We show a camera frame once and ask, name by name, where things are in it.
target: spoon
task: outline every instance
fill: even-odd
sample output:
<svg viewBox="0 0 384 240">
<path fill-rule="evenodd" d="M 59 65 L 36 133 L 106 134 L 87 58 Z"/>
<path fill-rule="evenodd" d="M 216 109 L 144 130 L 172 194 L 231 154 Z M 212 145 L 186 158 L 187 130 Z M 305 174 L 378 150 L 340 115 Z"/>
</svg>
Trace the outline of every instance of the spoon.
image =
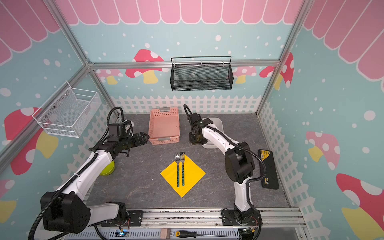
<svg viewBox="0 0 384 240">
<path fill-rule="evenodd" d="M 179 173 L 179 163 L 181 161 L 181 156 L 179 153 L 175 154 L 175 162 L 177 163 L 177 187 L 180 187 L 180 173 Z"/>
</svg>

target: black mesh basket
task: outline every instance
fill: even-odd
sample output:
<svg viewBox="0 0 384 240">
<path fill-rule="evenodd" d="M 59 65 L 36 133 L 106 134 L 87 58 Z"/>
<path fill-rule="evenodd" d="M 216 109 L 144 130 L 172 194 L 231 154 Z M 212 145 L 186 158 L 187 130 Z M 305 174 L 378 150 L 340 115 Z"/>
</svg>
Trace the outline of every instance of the black mesh basket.
<svg viewBox="0 0 384 240">
<path fill-rule="evenodd" d="M 171 58 L 172 91 L 232 89 L 231 59 L 230 56 Z"/>
</svg>

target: fork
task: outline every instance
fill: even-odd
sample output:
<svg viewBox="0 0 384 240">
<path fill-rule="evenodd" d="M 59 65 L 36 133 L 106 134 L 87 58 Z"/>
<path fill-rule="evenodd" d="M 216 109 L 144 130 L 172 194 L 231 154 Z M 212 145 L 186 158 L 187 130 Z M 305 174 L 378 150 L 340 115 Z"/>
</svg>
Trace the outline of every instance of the fork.
<svg viewBox="0 0 384 240">
<path fill-rule="evenodd" d="M 184 186 L 184 161 L 185 161 L 185 154 L 184 154 L 184 152 L 181 152 L 180 155 L 181 155 L 181 175 L 182 175 L 182 185 Z"/>
</svg>

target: table surface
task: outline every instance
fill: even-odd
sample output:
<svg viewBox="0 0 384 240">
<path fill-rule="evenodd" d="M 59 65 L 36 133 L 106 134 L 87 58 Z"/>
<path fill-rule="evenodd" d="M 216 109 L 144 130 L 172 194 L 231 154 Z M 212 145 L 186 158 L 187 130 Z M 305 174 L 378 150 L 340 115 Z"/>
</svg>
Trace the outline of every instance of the table surface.
<svg viewBox="0 0 384 240">
<path fill-rule="evenodd" d="M 134 133 L 148 133 L 149 114 L 130 114 Z M 252 151 L 267 149 L 255 114 L 201 114 L 202 118 L 216 117 L 223 122 L 224 133 L 239 142 L 247 142 Z M 205 149 L 189 143 L 190 125 L 185 114 L 180 114 L 180 142 L 132 148 L 130 156 L 115 158 L 115 171 L 99 176 L 89 195 L 87 205 L 108 201 L 125 202 L 127 208 L 201 208 L 233 207 L 233 182 L 225 172 L 225 158 L 218 149 Z M 184 151 L 206 174 L 181 198 L 160 173 L 173 161 L 174 154 Z M 260 175 L 256 159 L 253 177 Z M 251 200 L 255 207 L 288 207 L 283 188 L 278 190 L 251 184 Z"/>
</svg>

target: screwdriver handle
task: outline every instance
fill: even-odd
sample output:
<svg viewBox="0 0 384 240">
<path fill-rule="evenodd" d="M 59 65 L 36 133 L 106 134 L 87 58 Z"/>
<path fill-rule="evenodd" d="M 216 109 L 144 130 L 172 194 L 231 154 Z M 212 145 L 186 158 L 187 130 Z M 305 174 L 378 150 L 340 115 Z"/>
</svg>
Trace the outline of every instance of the screwdriver handle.
<svg viewBox="0 0 384 240">
<path fill-rule="evenodd" d="M 185 230 L 180 230 L 176 232 L 177 237 L 186 238 L 186 237 L 194 237 L 196 238 L 197 232 L 189 232 Z"/>
</svg>

